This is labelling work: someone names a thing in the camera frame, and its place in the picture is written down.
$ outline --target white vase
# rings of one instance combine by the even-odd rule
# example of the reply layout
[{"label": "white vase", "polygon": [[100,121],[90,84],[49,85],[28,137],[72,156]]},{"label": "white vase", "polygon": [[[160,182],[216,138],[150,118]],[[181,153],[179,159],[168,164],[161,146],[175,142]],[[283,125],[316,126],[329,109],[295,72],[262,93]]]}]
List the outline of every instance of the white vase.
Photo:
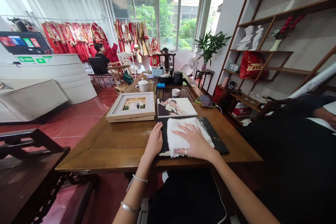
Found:
[{"label": "white vase", "polygon": [[289,11],[290,9],[292,9],[295,5],[296,0],[290,0],[289,4],[287,5],[285,11]]},{"label": "white vase", "polygon": [[271,48],[269,51],[277,51],[277,50],[278,50],[278,47],[279,47],[279,45],[280,45],[280,43],[281,43],[281,41],[282,41],[282,40],[276,40],[276,41],[274,42],[274,45],[272,46],[272,48]]}]

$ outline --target framed wedding photo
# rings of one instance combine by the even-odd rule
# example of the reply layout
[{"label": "framed wedding photo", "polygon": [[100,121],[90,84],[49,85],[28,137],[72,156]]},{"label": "framed wedding photo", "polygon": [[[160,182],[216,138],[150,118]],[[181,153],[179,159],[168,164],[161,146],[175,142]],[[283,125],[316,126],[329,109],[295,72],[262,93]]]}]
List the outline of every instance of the framed wedding photo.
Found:
[{"label": "framed wedding photo", "polygon": [[155,115],[153,92],[122,93],[106,115],[106,120],[118,120]]}]

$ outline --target clothing rack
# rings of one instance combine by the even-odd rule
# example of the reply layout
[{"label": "clothing rack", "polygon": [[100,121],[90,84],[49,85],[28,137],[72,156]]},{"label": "clothing rack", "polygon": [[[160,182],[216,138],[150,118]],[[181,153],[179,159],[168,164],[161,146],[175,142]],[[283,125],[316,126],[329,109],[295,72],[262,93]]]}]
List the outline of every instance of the clothing rack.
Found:
[{"label": "clothing rack", "polygon": [[125,20],[150,20],[150,26],[153,27],[153,17],[152,14],[150,18],[128,18],[128,17],[108,17],[109,19],[125,19]]},{"label": "clothing rack", "polygon": [[111,31],[114,30],[112,29],[111,27],[109,27],[109,25],[107,24],[106,22],[106,18],[105,18],[105,15],[102,14],[101,15],[101,19],[54,19],[54,18],[49,18],[49,17],[36,17],[35,14],[33,12],[28,12],[28,11],[25,11],[24,12],[25,14],[27,15],[0,15],[1,16],[6,16],[6,17],[18,17],[18,18],[28,18],[30,22],[34,23],[36,28],[38,29],[38,31],[42,34],[42,36],[45,38],[47,44],[49,45],[49,42],[47,40],[47,37],[45,36],[44,34],[44,30],[42,28],[42,25],[41,25],[41,22],[39,21],[39,19],[45,19],[45,20],[55,20],[55,21],[62,21],[62,22],[69,22],[69,21],[76,21],[76,22],[87,22],[87,21],[102,21],[106,27],[105,27],[105,34],[107,36],[107,39],[108,41],[114,41],[115,39],[112,39],[112,36],[111,36]]}]

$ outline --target silver bracelet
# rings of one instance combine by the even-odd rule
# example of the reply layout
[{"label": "silver bracelet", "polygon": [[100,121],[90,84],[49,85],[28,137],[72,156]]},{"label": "silver bracelet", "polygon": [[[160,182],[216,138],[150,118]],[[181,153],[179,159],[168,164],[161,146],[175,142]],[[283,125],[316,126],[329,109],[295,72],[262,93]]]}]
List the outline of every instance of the silver bracelet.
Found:
[{"label": "silver bracelet", "polygon": [[133,209],[133,208],[130,208],[129,206],[125,205],[123,201],[120,203],[120,205],[121,205],[121,207],[122,207],[123,209],[125,209],[126,211],[130,211],[130,212],[132,212],[132,213],[134,213],[134,214],[135,214],[135,213],[138,214],[138,213],[140,212],[140,210],[141,210],[141,208],[140,208],[140,209]]},{"label": "silver bracelet", "polygon": [[131,182],[129,183],[126,192],[128,191],[129,187],[131,186],[131,184],[132,184],[132,182],[133,182],[133,179],[135,179],[135,178],[136,178],[137,180],[140,180],[141,182],[148,183],[148,180],[144,180],[144,179],[139,178],[139,177],[137,177],[137,176],[135,176],[135,175],[133,174],[133,178],[131,179]]}]

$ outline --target white mug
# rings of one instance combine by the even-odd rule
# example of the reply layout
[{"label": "white mug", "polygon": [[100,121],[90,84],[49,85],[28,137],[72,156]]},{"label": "white mug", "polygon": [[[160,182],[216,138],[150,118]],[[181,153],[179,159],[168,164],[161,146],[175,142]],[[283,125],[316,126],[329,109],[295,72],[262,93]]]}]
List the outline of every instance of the white mug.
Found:
[{"label": "white mug", "polygon": [[148,92],[149,82],[141,78],[141,80],[138,82],[138,85],[136,85],[135,88],[140,92]]},{"label": "white mug", "polygon": [[173,89],[171,91],[171,93],[172,93],[173,96],[179,96],[180,93],[181,93],[181,90],[180,89]]}]

